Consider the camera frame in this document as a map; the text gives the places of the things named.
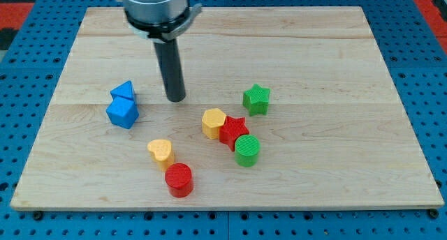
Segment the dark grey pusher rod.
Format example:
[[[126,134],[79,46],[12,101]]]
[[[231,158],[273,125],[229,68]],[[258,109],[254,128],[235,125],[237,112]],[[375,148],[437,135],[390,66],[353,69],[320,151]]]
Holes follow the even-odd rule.
[[[184,100],[186,91],[177,40],[155,43],[154,47],[167,99],[174,103]]]

